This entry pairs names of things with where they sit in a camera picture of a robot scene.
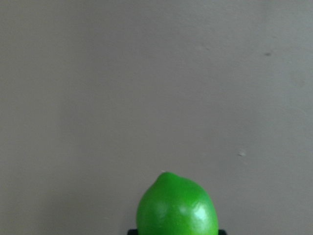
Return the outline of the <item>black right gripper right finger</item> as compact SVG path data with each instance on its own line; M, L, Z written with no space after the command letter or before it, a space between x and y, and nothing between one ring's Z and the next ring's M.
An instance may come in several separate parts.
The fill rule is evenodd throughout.
M226 231L223 229L218 230L218 235L226 235Z

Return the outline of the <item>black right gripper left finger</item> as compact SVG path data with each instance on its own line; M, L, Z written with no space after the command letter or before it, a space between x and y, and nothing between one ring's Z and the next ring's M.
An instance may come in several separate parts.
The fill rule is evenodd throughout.
M138 235L138 230L137 229L129 229L127 231L127 235Z

